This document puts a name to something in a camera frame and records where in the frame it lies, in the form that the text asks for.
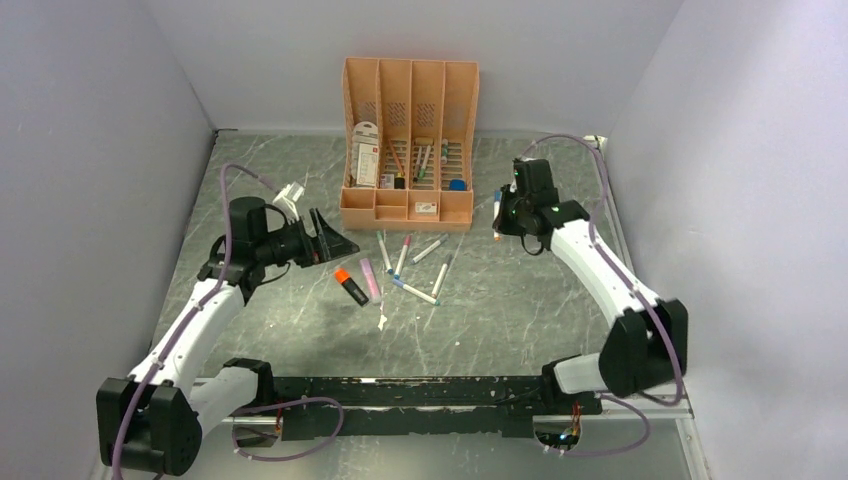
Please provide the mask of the white pen blue cap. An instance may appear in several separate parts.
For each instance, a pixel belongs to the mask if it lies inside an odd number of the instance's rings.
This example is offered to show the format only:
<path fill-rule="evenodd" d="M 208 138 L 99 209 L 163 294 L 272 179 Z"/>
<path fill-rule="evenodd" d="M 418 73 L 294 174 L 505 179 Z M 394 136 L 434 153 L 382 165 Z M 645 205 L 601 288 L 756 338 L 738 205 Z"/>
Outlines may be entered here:
<path fill-rule="evenodd" d="M 416 296 L 419 299 L 422 299 L 422 300 L 428 302 L 431 305 L 434 305 L 434 306 L 440 305 L 440 301 L 437 300 L 435 297 L 420 291 L 419 289 L 403 282 L 399 278 L 392 278 L 391 282 L 392 282 L 393 285 L 395 285 L 395 286 L 401 288 L 402 290 Z"/>

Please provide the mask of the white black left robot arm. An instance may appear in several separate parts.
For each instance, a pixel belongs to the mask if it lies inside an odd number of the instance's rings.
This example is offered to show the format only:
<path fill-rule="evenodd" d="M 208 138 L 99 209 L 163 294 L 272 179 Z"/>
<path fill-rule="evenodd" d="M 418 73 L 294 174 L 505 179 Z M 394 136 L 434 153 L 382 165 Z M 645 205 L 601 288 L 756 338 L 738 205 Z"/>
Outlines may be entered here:
<path fill-rule="evenodd" d="M 102 462 L 122 469 L 180 476 L 194 463 L 204 437 L 244 408 L 261 416 L 273 409 L 277 388 L 269 363 L 232 359 L 210 381 L 196 385 L 225 327 L 262 286 L 270 266 L 301 268 L 359 252 L 320 212 L 287 220 L 272 230 L 272 206 L 238 197 L 225 210 L 225 233 L 213 244 L 178 318 L 140 364 L 123 378 L 108 378 L 97 391 Z"/>

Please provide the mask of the white pen dark grey cap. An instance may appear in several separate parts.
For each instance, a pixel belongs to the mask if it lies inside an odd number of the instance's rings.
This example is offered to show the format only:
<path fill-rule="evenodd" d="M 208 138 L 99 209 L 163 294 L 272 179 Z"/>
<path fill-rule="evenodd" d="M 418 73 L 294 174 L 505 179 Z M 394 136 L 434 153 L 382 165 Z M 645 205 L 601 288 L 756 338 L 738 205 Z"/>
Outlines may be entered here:
<path fill-rule="evenodd" d="M 431 295 L 432 295 L 434 298 L 437 298 L 437 297 L 438 297 L 439 292 L 440 292 L 440 291 L 441 291 L 441 289 L 442 289 L 442 286 L 443 286 L 443 284 L 444 284 L 444 280 L 445 280 L 445 278 L 446 278 L 446 276 L 447 276 L 447 273 L 448 273 L 448 271 L 449 271 L 449 268 L 450 268 L 450 266 L 451 266 L 452 261 L 453 261 L 453 255 L 452 255 L 452 254 L 447 254 L 447 255 L 446 255 L 446 257 L 444 258 L 444 261 L 443 261 L 443 262 L 442 262 L 442 264 L 441 264 L 440 270 L 439 270 L 438 275 L 437 275 L 437 277 L 436 277 L 436 280 L 435 280 L 435 282 L 434 282 L 434 284 L 433 284 L 433 288 L 432 288 L 432 291 L 431 291 Z"/>

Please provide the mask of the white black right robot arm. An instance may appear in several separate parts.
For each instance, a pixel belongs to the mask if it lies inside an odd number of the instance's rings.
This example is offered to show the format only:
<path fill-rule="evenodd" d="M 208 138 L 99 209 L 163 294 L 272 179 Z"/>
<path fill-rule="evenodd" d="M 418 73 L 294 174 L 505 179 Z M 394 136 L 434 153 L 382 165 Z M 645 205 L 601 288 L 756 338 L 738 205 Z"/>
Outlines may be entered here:
<path fill-rule="evenodd" d="M 513 180 L 500 190 L 493 228 L 501 235 L 535 238 L 538 254 L 552 253 L 577 276 L 609 326 L 600 352 L 555 360 L 543 369 L 542 406 L 562 414 L 578 393 L 640 394 L 686 371 L 688 312 L 677 299 L 663 300 L 607 248 L 589 213 L 562 201 L 544 159 L 513 162 Z"/>

